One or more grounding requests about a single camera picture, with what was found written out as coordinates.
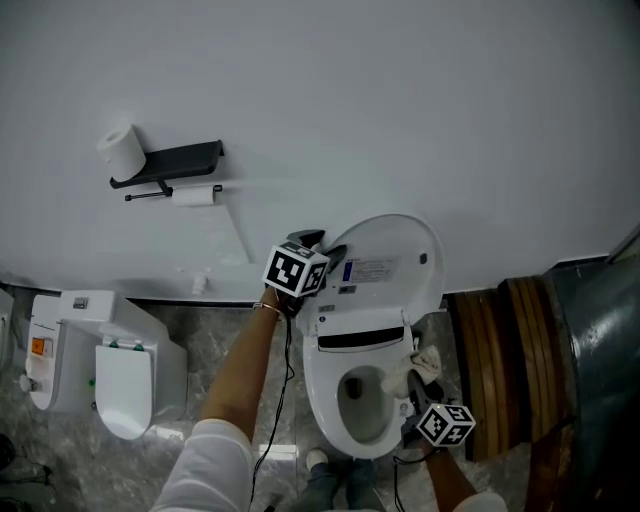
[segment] shoe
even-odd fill
[[[314,448],[307,454],[307,469],[311,469],[318,464],[328,464],[329,458],[320,448]]]

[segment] white cloth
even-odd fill
[[[152,512],[246,512],[253,465],[251,445],[238,427],[203,420],[193,428]],[[500,496],[482,493],[467,498],[454,512],[506,510]]]
[[[391,373],[382,381],[382,390],[395,398],[403,400],[409,396],[409,384],[407,375],[411,370],[418,372],[425,385],[430,384],[442,371],[440,365],[440,352],[433,345],[428,346],[422,352],[412,352],[404,357]]]

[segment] blue label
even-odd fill
[[[349,282],[349,279],[351,279],[351,269],[353,268],[353,261],[347,261],[344,264],[344,273],[342,274],[342,280],[345,283]]]

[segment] leg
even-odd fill
[[[338,490],[338,477],[329,471],[327,456],[320,450],[307,457],[309,480],[307,488],[291,504],[290,512],[325,512],[333,509],[333,497]]]
[[[379,510],[385,508],[375,490],[376,473],[373,461],[354,459],[347,477],[347,502],[349,510]]]

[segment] white cube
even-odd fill
[[[271,249],[262,281],[288,295],[316,293],[329,266],[329,258],[285,240]]]
[[[433,446],[462,444],[476,422],[464,405],[431,404],[418,423],[418,430]]]

